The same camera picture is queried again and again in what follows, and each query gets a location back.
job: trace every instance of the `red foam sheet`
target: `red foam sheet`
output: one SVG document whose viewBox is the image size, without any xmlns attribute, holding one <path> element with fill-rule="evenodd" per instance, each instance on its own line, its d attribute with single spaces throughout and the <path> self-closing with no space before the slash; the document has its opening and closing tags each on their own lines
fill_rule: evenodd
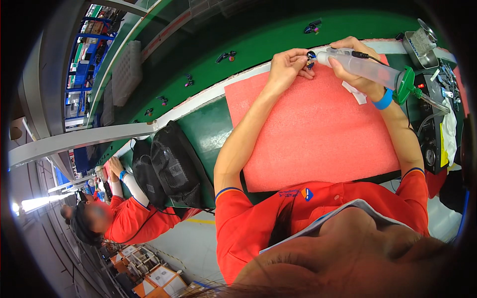
<svg viewBox="0 0 477 298">
<path fill-rule="evenodd" d="M 280 97 L 243 172 L 250 192 L 308 181 L 345 182 L 399 169 L 379 111 L 359 105 L 333 70 L 315 65 Z M 268 72 L 225 87 L 234 127 L 265 86 Z"/>
</svg>

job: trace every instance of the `black mesh bag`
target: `black mesh bag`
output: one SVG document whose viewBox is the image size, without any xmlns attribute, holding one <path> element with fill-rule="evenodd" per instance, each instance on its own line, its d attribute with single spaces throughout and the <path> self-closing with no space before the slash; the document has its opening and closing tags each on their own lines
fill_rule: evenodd
<svg viewBox="0 0 477 298">
<path fill-rule="evenodd" d="M 151 163 L 151 145 L 146 140 L 136 140 L 131 168 L 137 185 L 146 194 L 149 202 L 158 210 L 164 210 L 167 196 Z"/>
<path fill-rule="evenodd" d="M 202 163 L 186 135 L 174 121 L 169 121 L 154 136 L 151 145 L 151 162 L 166 195 L 174 202 L 188 207 L 202 208 L 201 181 L 214 197 L 214 188 Z"/>
</svg>

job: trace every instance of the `blue wristband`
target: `blue wristband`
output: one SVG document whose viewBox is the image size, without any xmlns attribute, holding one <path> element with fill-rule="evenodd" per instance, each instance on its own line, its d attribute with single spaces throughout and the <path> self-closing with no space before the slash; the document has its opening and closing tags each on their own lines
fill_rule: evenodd
<svg viewBox="0 0 477 298">
<path fill-rule="evenodd" d="M 384 96 L 382 99 L 380 99 L 378 102 L 373 102 L 371 101 L 376 109 L 378 110 L 384 110 L 387 108 L 391 102 L 393 101 L 393 91 L 389 88 L 386 88 L 386 93 L 384 93 Z"/>
<path fill-rule="evenodd" d="M 122 180 L 123 180 L 123 177 L 124 177 L 124 175 L 126 175 L 126 174 L 127 174 L 126 170 L 122 171 L 122 172 L 119 174 L 119 180 L 121 180 L 121 181 L 122 181 Z"/>
</svg>

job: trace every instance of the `hand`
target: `hand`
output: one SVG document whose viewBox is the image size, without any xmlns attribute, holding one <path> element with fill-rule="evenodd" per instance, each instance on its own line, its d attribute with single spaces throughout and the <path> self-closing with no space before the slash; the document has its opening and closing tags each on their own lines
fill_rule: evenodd
<svg viewBox="0 0 477 298">
<path fill-rule="evenodd" d="M 381 61 L 381 57 L 378 55 L 378 53 L 376 53 L 374 49 L 364 45 L 364 43 L 357 40 L 357 38 L 354 36 L 348 36 L 347 38 L 342 39 L 340 41 L 332 42 L 330 43 L 330 46 L 336 49 L 353 48 L 356 51 L 369 54 L 370 56 L 373 56 L 374 58 Z M 336 77 L 347 82 L 349 85 L 353 86 L 358 91 L 366 94 L 374 102 L 380 101 L 381 98 L 383 98 L 384 93 L 386 92 L 386 89 L 382 85 L 379 85 L 378 83 L 365 79 L 363 77 L 360 77 L 359 75 L 350 74 L 349 72 L 344 70 L 344 68 L 341 66 L 338 60 L 332 57 L 329 57 L 328 61 L 330 62 L 330 65 L 332 66 Z"/>
<path fill-rule="evenodd" d="M 123 165 L 116 156 L 109 159 L 109 171 L 114 173 L 117 177 L 119 177 L 121 172 L 124 171 Z"/>
<path fill-rule="evenodd" d="M 315 72 L 305 66 L 307 52 L 307 49 L 291 49 L 273 55 L 269 78 L 263 90 L 280 96 L 291 86 L 297 75 L 313 79 Z"/>
</svg>

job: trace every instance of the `shirt logo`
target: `shirt logo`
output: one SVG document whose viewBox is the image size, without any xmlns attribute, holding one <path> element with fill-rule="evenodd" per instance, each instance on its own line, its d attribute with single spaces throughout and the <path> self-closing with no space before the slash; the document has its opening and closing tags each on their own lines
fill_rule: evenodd
<svg viewBox="0 0 477 298">
<path fill-rule="evenodd" d="M 305 201 L 307 202 L 310 201 L 311 198 L 313 198 L 313 193 L 311 192 L 309 188 L 302 189 L 301 194 L 303 195 L 303 197 L 305 198 Z"/>
</svg>

